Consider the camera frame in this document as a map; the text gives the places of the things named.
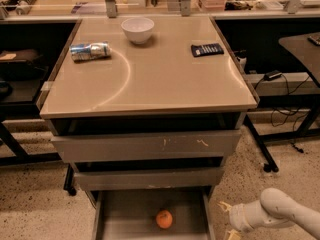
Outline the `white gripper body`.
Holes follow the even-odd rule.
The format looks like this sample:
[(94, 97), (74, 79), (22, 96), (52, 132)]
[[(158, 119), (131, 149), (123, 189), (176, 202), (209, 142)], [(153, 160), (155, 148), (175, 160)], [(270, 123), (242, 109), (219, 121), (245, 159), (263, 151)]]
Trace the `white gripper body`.
[(263, 225), (262, 206), (259, 201), (237, 204), (229, 211), (229, 222), (233, 229), (248, 233)]

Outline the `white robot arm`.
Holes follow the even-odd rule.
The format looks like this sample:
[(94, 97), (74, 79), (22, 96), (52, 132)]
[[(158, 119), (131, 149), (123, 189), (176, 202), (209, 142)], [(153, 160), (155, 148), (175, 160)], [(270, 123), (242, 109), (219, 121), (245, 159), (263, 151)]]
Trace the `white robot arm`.
[(232, 235), (249, 233), (257, 228), (287, 228), (298, 225), (320, 240), (320, 213), (303, 206), (276, 188), (264, 189), (260, 197), (250, 203), (230, 205), (223, 201), (218, 206), (228, 214)]

